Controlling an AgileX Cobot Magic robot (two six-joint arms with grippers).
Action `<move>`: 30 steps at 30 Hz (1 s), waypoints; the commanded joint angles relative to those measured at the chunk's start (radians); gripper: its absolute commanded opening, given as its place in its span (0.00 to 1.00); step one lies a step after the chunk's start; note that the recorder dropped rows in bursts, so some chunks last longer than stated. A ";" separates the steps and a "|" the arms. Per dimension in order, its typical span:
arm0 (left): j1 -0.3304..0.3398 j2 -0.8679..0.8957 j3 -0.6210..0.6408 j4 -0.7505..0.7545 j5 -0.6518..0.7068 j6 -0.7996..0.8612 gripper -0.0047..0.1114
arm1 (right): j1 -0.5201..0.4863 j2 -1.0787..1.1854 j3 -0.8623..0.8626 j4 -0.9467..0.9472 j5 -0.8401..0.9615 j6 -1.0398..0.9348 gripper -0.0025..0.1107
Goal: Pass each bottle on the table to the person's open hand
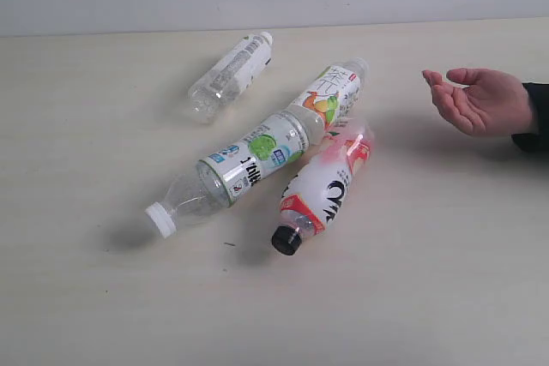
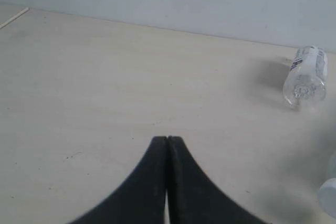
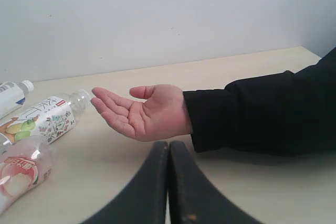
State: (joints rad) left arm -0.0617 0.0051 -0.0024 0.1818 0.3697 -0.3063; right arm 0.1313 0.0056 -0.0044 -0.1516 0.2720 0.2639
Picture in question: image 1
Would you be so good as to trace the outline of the person's open bare hand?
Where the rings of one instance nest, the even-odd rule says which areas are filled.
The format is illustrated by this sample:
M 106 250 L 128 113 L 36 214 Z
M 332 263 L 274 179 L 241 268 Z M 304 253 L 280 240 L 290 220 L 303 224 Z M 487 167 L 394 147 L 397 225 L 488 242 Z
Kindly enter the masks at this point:
M 528 93 L 513 75 L 492 69 L 424 70 L 439 115 L 465 135 L 501 137 L 533 125 Z

